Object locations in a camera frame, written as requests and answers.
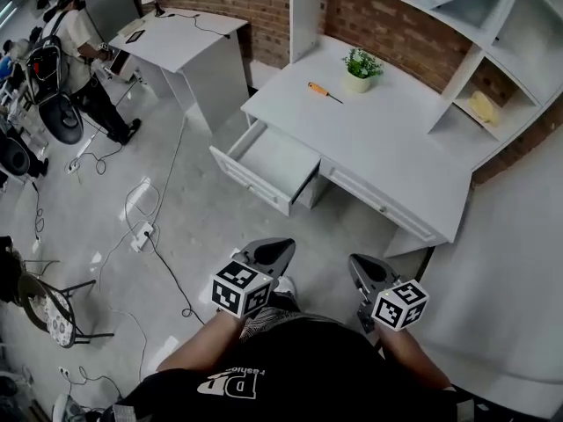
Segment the screwdriver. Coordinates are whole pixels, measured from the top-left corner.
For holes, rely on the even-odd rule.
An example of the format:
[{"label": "screwdriver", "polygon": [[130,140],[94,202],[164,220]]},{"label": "screwdriver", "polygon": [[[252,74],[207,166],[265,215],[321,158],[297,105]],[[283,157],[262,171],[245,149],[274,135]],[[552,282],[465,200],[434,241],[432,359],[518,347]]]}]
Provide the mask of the screwdriver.
[{"label": "screwdriver", "polygon": [[323,94],[325,97],[330,97],[330,98],[334,98],[337,102],[342,103],[340,100],[338,100],[336,97],[332,96],[331,94],[328,93],[328,91],[324,88],[321,88],[318,84],[314,84],[313,82],[309,81],[309,84],[307,84],[311,89],[313,89],[315,92],[318,92],[319,94]]}]

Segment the orange screwdriver handle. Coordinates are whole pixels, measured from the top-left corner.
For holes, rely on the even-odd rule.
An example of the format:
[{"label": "orange screwdriver handle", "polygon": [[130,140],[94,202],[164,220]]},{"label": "orange screwdriver handle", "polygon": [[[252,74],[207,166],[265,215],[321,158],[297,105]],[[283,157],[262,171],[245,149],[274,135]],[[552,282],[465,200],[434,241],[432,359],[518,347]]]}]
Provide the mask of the orange screwdriver handle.
[{"label": "orange screwdriver handle", "polygon": [[328,95],[328,91],[321,88],[318,84],[314,84],[313,82],[309,81],[309,84],[307,84],[311,89],[313,89],[315,92],[318,92],[319,94],[324,95],[325,97]]}]

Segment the black t-shirt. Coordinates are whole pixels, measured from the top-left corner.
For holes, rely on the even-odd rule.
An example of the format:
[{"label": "black t-shirt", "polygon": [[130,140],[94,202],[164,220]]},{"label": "black t-shirt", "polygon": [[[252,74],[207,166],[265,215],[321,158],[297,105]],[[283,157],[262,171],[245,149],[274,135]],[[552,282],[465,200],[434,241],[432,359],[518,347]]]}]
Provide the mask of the black t-shirt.
[{"label": "black t-shirt", "polygon": [[295,320],[250,338],[213,374],[164,371],[146,378],[119,404],[134,406],[137,419],[153,415],[152,422],[323,413],[454,421],[454,395],[422,388],[354,331]]}]

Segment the desk drawer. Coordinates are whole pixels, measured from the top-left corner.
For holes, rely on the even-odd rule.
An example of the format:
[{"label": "desk drawer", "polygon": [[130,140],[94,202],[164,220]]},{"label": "desk drawer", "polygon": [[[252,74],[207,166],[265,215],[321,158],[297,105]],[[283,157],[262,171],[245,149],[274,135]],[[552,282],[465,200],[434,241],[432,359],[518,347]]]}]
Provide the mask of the desk drawer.
[{"label": "desk drawer", "polygon": [[370,189],[363,180],[336,163],[323,158],[320,164],[320,173],[420,239],[431,241],[435,238],[435,234],[405,215],[381,194]]},{"label": "desk drawer", "polygon": [[260,120],[226,154],[209,149],[223,172],[287,216],[320,162],[316,152]]}]

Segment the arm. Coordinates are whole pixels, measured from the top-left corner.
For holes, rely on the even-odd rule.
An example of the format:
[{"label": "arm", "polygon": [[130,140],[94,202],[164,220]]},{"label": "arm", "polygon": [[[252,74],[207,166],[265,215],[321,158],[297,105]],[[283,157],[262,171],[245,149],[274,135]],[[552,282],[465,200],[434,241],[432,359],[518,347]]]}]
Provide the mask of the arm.
[{"label": "arm", "polygon": [[166,358],[157,371],[168,369],[210,370],[237,341],[245,321],[221,311],[182,347]]},{"label": "arm", "polygon": [[6,250],[9,249],[11,251],[12,241],[11,237],[9,236],[0,236],[0,249]]},{"label": "arm", "polygon": [[83,17],[84,15],[81,12],[77,12],[74,15],[74,19],[69,22],[69,35],[72,42],[78,46],[78,53],[85,58],[92,58],[94,60],[106,61],[110,59],[111,54],[109,52],[100,52],[89,44],[92,35]]},{"label": "arm", "polygon": [[111,53],[107,51],[98,51],[92,47],[88,42],[83,44],[78,48],[78,53],[86,58],[92,58],[93,60],[100,59],[102,61],[107,61],[111,59]]},{"label": "arm", "polygon": [[393,331],[376,324],[376,333],[384,347],[418,382],[432,389],[446,389],[451,386],[445,373],[422,351],[419,343],[407,330]]}]

